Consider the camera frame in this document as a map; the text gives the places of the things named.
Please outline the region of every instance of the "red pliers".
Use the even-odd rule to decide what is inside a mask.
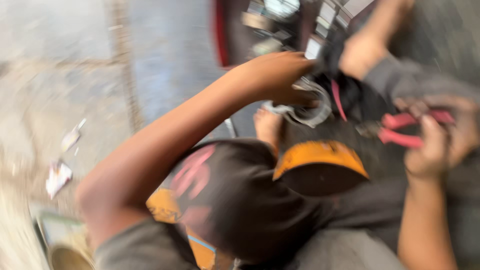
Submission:
[[[439,123],[455,123],[455,118],[446,110],[431,110],[429,112]],[[384,144],[395,143],[408,148],[420,148],[423,140],[419,136],[405,135],[394,130],[419,122],[409,113],[397,115],[385,114],[381,121],[367,122],[356,127],[361,136],[378,137]]]

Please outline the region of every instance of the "person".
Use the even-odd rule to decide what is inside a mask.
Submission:
[[[389,54],[388,42],[412,5],[381,1],[346,42],[339,63],[343,73],[420,119],[424,146],[405,155],[408,187],[368,183],[317,198],[272,181],[282,118],[263,109],[254,116],[256,139],[195,146],[252,102],[312,104],[291,86],[314,63],[300,52],[264,55],[136,133],[81,182],[76,201],[97,267],[197,269],[178,227],[155,221],[145,206],[174,170],[183,222],[241,259],[242,269],[456,269],[444,178],[479,145],[478,106],[465,98],[475,97],[471,86]],[[451,89],[458,96],[444,95]],[[425,114],[436,107],[454,112],[456,124],[443,127]]]

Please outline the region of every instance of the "sleeve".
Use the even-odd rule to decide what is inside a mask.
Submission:
[[[174,224],[142,221],[101,244],[99,270],[197,270],[192,249]]]
[[[424,95],[452,94],[471,98],[480,104],[479,90],[446,74],[426,70],[412,61],[385,57],[363,82],[385,99],[421,97]]]

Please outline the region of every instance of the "floor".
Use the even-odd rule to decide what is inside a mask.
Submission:
[[[480,3],[418,2],[395,50],[480,85]],[[42,269],[29,203],[78,216],[75,188],[96,163],[224,73],[211,12],[210,0],[0,0],[0,269]],[[258,107],[233,116],[239,135],[254,135]],[[62,137],[83,118],[83,136],[62,153]],[[206,139],[221,137],[224,125]],[[375,167],[381,156],[364,148]],[[50,200],[45,179],[58,159],[74,177]],[[392,164],[401,170],[400,160]],[[478,162],[468,168],[478,175]]]

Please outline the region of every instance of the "litter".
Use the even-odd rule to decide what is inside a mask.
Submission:
[[[48,179],[46,181],[46,189],[50,199],[72,179],[72,170],[62,161],[54,161],[50,163]]]
[[[61,141],[61,149],[63,152],[68,151],[78,141],[78,138],[80,138],[79,130],[82,128],[86,121],[87,119],[84,118],[78,125],[73,128],[71,132],[69,132],[67,135],[65,135],[65,137],[63,137],[63,140]]]

